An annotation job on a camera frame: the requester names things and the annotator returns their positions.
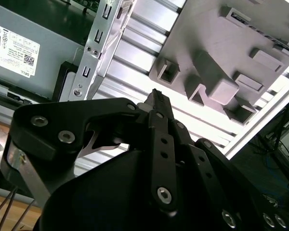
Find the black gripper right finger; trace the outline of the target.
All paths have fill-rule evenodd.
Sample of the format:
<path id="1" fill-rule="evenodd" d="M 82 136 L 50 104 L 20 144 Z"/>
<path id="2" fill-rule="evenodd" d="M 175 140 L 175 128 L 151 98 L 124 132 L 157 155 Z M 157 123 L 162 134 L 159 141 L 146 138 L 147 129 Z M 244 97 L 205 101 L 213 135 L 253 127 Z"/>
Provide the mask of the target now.
<path id="1" fill-rule="evenodd" d="M 158 95 L 168 122 L 174 158 L 181 168 L 183 196 L 191 227 L 199 231 L 289 231 L 289 217 L 275 208 L 207 139 L 193 141 L 174 118 L 167 96 Z"/>

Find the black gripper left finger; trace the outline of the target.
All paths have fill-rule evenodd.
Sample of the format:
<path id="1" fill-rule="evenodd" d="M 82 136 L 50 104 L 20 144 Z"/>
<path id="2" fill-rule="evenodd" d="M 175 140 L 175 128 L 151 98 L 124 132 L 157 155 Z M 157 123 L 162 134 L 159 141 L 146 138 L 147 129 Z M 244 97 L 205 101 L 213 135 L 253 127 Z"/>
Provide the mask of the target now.
<path id="1" fill-rule="evenodd" d="M 168 122 L 152 90 L 141 109 L 126 98 L 42 103 L 18 108 L 4 162 L 14 184 L 45 207 L 62 185 L 128 151 L 173 151 Z"/>

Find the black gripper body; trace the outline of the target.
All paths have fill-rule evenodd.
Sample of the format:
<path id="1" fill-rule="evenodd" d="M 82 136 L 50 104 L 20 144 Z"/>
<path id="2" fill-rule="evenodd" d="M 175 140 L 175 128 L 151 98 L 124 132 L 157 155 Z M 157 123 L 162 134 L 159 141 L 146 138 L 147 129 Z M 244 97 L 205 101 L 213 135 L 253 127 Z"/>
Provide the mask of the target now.
<path id="1" fill-rule="evenodd" d="M 41 231 L 228 231 L 228 206 L 214 205 L 196 169 L 173 151 L 128 151 L 62 185 Z"/>

